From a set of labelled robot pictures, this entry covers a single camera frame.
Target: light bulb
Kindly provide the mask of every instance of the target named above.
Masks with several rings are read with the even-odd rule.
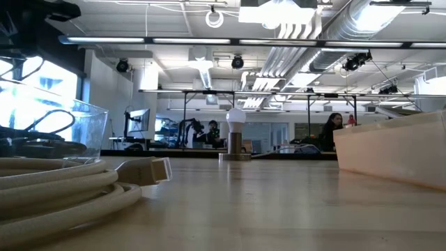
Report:
[[[228,121],[228,123],[244,123],[246,121],[246,114],[241,109],[232,108],[229,110],[228,114],[226,114],[226,121]]]

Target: table surface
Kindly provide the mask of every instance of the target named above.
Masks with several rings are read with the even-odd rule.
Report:
[[[118,165],[130,158],[106,157]],[[445,250],[446,194],[335,161],[171,159],[135,205],[31,250]]]

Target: ceiling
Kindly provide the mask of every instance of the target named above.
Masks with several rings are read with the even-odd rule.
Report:
[[[89,36],[195,36],[220,38],[274,38],[279,29],[267,30],[260,24],[239,23],[237,17],[224,16],[220,28],[210,28],[205,22],[206,12],[186,13],[157,8],[155,6],[118,5],[116,3],[97,3],[69,0],[76,3],[82,10],[82,16],[72,22],[52,24],[68,35]],[[226,1],[229,4],[224,10],[238,11],[239,0]],[[347,0],[332,0],[333,8],[322,13],[323,25],[333,17]],[[446,13],[446,1],[431,0],[431,12]],[[166,6],[180,10],[179,6]],[[188,11],[207,10],[208,7],[186,6]],[[422,11],[406,9],[405,11]],[[389,26],[379,32],[376,40],[446,40],[446,35],[439,29],[439,24],[446,22],[446,16],[409,14],[396,17]],[[163,86],[174,86],[175,83],[192,83],[199,78],[198,70],[188,67],[189,46],[166,45],[114,45],[104,46],[108,57],[114,58],[119,50],[150,50],[154,53],[160,66],[168,78],[160,80]],[[213,51],[214,68],[210,69],[213,79],[240,79],[242,70],[232,70],[231,60],[234,54],[241,54],[245,68],[261,68],[270,52],[269,47],[211,47]],[[399,88],[403,92],[413,91],[412,77],[422,72],[419,70],[432,68],[436,63],[446,62],[445,50],[372,50],[376,64],[387,77],[397,76]],[[144,66],[144,60],[132,61],[136,68]],[[369,91],[370,86],[386,80],[377,67],[368,63],[357,72],[345,76],[340,67],[335,66],[334,74],[321,75],[314,86],[315,91]]]

